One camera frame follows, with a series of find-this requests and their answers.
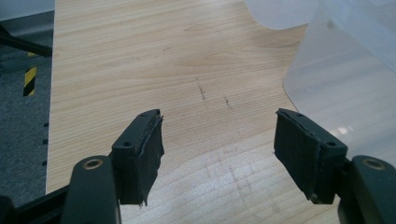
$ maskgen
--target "white wall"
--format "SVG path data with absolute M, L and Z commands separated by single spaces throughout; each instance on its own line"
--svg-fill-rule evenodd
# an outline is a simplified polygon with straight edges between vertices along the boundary
M 0 0 L 0 21 L 31 16 L 55 9 L 55 0 Z

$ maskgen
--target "light wood tabletop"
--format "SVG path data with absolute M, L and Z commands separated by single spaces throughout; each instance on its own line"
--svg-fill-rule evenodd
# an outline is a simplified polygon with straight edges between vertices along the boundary
M 243 0 L 57 0 L 47 192 L 159 108 L 162 166 L 123 223 L 338 223 L 338 201 L 313 205 L 274 155 L 305 28 L 262 27 Z

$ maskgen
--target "yellow black hazard tape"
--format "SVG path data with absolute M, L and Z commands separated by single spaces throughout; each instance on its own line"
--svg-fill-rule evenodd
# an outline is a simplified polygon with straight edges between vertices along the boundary
M 33 53 L 29 52 L 28 57 L 34 56 Z M 31 67 L 25 72 L 25 82 L 23 86 L 23 96 L 31 96 L 35 94 L 35 74 L 37 73 L 37 67 Z

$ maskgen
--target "wood grain surface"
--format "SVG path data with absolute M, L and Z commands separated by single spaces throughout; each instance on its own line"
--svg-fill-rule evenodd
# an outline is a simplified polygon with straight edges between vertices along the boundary
M 162 167 L 124 223 L 337 223 L 274 155 L 304 31 L 262 27 L 242 0 L 56 1 L 47 192 L 160 108 Z

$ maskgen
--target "clear plastic container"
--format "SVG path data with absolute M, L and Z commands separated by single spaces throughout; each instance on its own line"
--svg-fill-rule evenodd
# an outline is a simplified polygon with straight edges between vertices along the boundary
M 263 26 L 283 30 L 312 20 L 318 0 L 245 0 L 254 20 Z
M 321 0 L 284 80 L 297 109 L 396 165 L 396 0 Z

